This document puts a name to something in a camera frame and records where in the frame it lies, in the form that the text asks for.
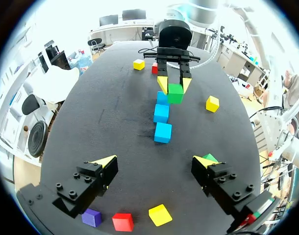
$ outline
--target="blue cube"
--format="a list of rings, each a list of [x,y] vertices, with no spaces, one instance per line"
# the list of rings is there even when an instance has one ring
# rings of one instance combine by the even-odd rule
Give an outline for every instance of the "blue cube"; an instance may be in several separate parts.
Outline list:
[[[154,122],[167,123],[169,117],[169,106],[156,104],[154,111]]]
[[[172,125],[158,122],[156,125],[154,141],[160,143],[169,143],[171,139]]]
[[[163,92],[157,92],[157,104],[168,105],[168,97]]]
[[[82,222],[84,224],[97,227],[101,224],[101,213],[95,210],[87,209],[82,215]]]

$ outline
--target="white desk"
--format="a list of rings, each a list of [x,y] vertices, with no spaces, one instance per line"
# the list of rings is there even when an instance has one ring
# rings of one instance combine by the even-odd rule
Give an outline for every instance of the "white desk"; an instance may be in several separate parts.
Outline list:
[[[190,45],[204,49],[205,43],[209,41],[213,33],[206,28],[195,26],[189,22],[186,23],[193,33]],[[142,28],[153,26],[153,19],[122,21],[122,19],[119,18],[118,24],[108,24],[100,26],[97,29],[92,29],[89,32],[88,39],[101,38],[102,43],[106,45],[111,45],[115,41],[141,41]]]
[[[234,77],[239,77],[250,83],[252,86],[255,86],[264,72],[235,47],[229,44],[224,44],[220,50],[221,52],[217,62],[222,66],[225,73]],[[248,77],[240,74],[243,67],[246,67],[250,71]]]

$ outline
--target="computer monitor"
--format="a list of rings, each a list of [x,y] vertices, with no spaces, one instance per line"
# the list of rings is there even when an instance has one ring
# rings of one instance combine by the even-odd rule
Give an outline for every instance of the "computer monitor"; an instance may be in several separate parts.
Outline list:
[[[126,10],[122,12],[122,20],[146,19],[146,11],[141,9]]]
[[[118,24],[118,15],[100,17],[100,26],[107,24]]]

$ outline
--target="red cube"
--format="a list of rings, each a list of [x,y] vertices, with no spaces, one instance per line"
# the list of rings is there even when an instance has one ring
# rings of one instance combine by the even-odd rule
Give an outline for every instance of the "red cube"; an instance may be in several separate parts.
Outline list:
[[[153,65],[151,67],[151,73],[158,74],[157,63],[153,63]]]
[[[117,213],[112,217],[112,222],[116,231],[119,232],[132,232],[133,220],[132,215],[129,213]]]

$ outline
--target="chair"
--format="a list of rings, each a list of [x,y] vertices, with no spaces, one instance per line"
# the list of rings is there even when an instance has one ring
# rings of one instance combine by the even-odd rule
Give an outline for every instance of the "chair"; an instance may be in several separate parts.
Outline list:
[[[87,44],[92,47],[93,51],[98,50],[100,54],[100,50],[104,50],[104,47],[106,46],[106,44],[101,43],[101,41],[102,41],[101,38],[94,38],[89,40]]]
[[[33,113],[35,110],[40,108],[40,104],[38,103],[35,95],[30,94],[25,101],[22,104],[22,113],[24,115],[29,115],[31,113]]]
[[[44,121],[38,121],[28,137],[30,155],[38,158],[44,151],[48,137],[48,126]]]

